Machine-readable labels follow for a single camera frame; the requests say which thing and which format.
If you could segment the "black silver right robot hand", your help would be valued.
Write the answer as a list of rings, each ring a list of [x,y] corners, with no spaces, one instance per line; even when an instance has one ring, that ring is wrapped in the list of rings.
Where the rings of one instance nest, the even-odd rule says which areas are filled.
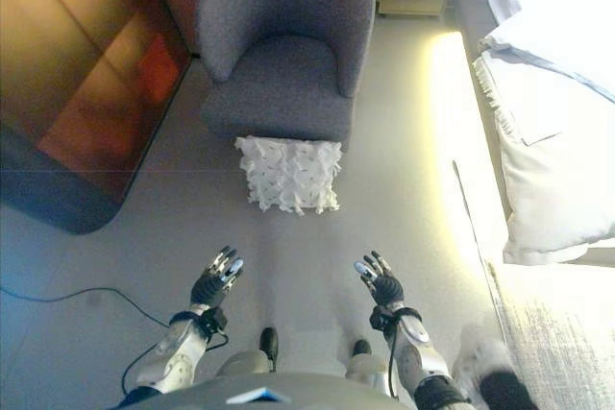
[[[356,261],[354,269],[376,305],[387,307],[405,300],[402,283],[394,276],[390,264],[376,251]]]

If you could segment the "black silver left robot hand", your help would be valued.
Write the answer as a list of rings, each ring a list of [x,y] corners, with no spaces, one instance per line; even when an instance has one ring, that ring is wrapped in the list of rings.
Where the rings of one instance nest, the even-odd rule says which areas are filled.
[[[209,263],[194,282],[190,303],[209,308],[219,306],[241,276],[244,261],[237,256],[237,249],[225,246]]]

